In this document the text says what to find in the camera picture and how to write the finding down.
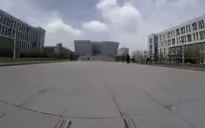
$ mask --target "road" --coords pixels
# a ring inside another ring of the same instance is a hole
[[[112,62],[0,67],[0,128],[205,128],[205,72]]]

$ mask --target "building roof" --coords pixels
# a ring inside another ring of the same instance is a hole
[[[32,25],[30,25],[30,24],[28,24],[28,23],[26,23],[26,22],[24,22],[24,21],[22,21],[22,20],[16,18],[15,16],[9,14],[8,12],[6,12],[6,11],[4,11],[4,10],[2,10],[2,9],[0,9],[0,14],[3,14],[3,15],[6,15],[6,16],[8,16],[8,17],[11,17],[11,18],[13,18],[13,19],[16,19],[16,20],[22,22],[23,24],[27,25],[28,27],[32,27],[32,28],[34,28],[34,29],[41,29],[41,30],[45,31],[45,29],[43,29],[42,27],[39,27],[39,26],[34,27],[34,26],[32,26]]]
[[[168,31],[172,31],[173,29],[179,28],[179,27],[181,27],[181,26],[184,26],[184,25],[187,25],[187,24],[191,24],[191,23],[193,23],[193,22],[195,22],[195,21],[198,21],[198,20],[202,20],[204,17],[205,17],[205,14],[202,15],[202,16],[193,18],[193,19],[191,19],[191,20],[185,21],[185,22],[183,22],[183,23],[181,23],[181,24],[179,24],[179,25],[175,25],[175,26],[169,27],[169,28],[166,29],[166,30],[163,30],[163,31],[161,31],[161,32],[158,32],[157,34],[166,33],[166,32],[168,32]]]

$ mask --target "sky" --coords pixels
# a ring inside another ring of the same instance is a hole
[[[117,41],[148,48],[148,35],[205,14],[205,0],[0,0],[0,9],[46,30],[45,45]]]

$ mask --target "person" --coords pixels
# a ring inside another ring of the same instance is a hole
[[[126,61],[127,61],[127,64],[130,63],[130,56],[129,56],[129,54],[126,55]]]

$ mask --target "distant building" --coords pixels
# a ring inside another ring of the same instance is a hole
[[[45,46],[44,53],[49,57],[70,58],[74,52],[58,43],[56,46]]]
[[[186,52],[194,49],[190,54],[195,56],[189,59],[205,64],[205,15],[155,35],[158,37],[159,59],[184,63]]]
[[[115,60],[119,43],[110,41],[76,40],[75,52],[80,59]]]
[[[127,54],[129,54],[129,48],[119,48],[118,49],[118,56],[126,56]]]
[[[75,53],[82,59],[90,59],[93,53],[93,45],[89,40],[75,40]]]
[[[158,61],[158,36],[151,34],[149,36],[149,58],[152,62]]]
[[[17,52],[43,50],[45,30],[33,27],[0,9],[0,52],[12,52],[16,39]]]

